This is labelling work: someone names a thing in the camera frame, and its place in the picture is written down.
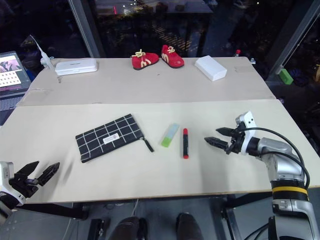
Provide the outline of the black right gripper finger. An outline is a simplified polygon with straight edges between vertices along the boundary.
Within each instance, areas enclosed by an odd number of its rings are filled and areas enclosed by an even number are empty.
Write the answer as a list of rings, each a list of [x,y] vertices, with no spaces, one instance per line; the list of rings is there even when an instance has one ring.
[[[222,150],[226,150],[228,149],[229,147],[229,144],[228,142],[226,141],[223,141],[219,138],[216,138],[216,137],[205,137],[204,140],[210,145],[210,146],[213,146],[213,147],[216,147],[216,148],[219,148],[219,149],[222,149]]]
[[[234,137],[236,134],[236,131],[234,129],[228,128],[228,127],[220,127],[220,128],[217,128],[216,131],[221,135],[227,136],[227,137]]]

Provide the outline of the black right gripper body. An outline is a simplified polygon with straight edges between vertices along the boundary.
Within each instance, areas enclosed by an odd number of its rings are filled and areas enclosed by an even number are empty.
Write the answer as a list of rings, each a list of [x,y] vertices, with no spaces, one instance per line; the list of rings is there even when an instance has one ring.
[[[230,153],[239,154],[241,152],[243,142],[245,140],[245,133],[242,130],[243,128],[238,126],[237,128],[228,131],[227,136],[231,137],[231,142],[225,150],[227,155]]]

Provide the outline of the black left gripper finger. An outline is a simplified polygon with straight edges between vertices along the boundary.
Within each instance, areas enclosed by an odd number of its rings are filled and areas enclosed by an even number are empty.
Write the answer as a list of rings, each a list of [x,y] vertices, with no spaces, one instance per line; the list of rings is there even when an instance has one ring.
[[[14,179],[17,181],[25,181],[28,178],[28,176],[36,169],[38,164],[39,161],[28,163],[14,174]]]
[[[60,162],[48,166],[43,173],[37,178],[38,185],[44,186],[58,171]]]

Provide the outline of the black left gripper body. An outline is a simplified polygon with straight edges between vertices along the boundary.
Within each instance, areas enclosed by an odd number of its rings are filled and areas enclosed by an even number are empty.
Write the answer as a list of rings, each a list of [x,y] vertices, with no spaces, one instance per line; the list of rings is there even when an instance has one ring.
[[[15,174],[9,179],[9,184],[25,198],[31,198],[38,191],[40,182],[36,178],[28,178],[26,174]]]

